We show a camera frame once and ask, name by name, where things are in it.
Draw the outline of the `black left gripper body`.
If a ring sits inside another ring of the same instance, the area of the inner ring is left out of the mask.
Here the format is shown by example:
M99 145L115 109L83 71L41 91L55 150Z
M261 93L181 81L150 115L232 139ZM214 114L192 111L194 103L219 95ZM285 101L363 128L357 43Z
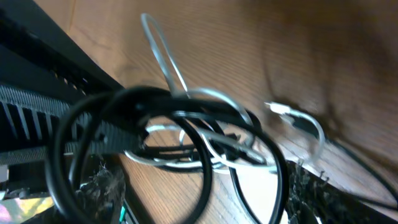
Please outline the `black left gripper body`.
M34 1L1 2L1 198L48 196L44 159L64 112L120 90Z

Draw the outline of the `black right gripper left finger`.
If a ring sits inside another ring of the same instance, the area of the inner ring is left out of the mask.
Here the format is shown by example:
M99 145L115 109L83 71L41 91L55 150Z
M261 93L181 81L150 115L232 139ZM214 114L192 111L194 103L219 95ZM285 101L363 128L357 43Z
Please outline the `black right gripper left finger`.
M119 223L126 193L124 171L119 165L100 165L76 196L89 223Z

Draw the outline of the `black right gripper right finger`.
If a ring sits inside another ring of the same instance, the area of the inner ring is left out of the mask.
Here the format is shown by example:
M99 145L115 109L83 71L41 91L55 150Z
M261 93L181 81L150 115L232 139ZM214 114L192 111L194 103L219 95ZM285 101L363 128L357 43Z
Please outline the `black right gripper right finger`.
M285 211L290 223L397 224L302 166L288 161L287 168L290 192Z

